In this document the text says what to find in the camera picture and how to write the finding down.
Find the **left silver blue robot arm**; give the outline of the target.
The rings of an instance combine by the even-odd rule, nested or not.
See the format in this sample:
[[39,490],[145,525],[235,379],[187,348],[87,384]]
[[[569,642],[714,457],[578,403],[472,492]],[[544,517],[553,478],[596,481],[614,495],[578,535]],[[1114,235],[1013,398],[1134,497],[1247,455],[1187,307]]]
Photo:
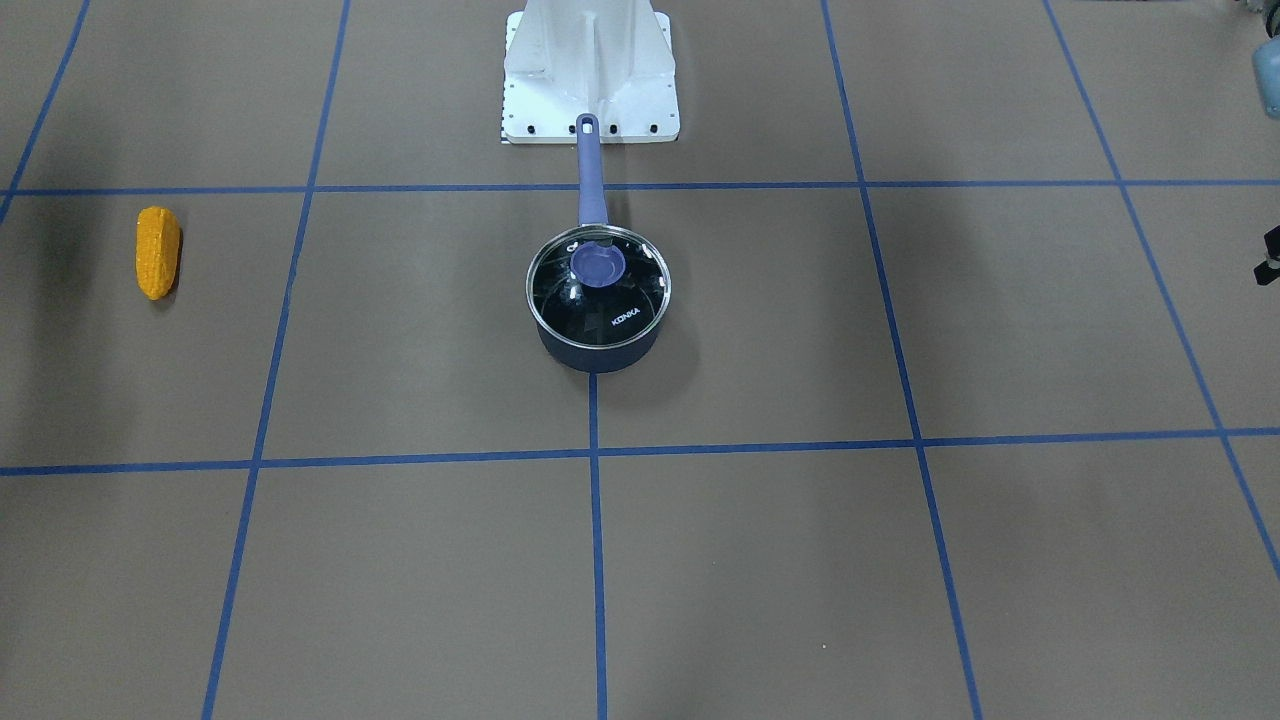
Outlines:
[[1279,36],[1274,36],[1261,44],[1251,58],[1260,104],[1272,120],[1279,120]]

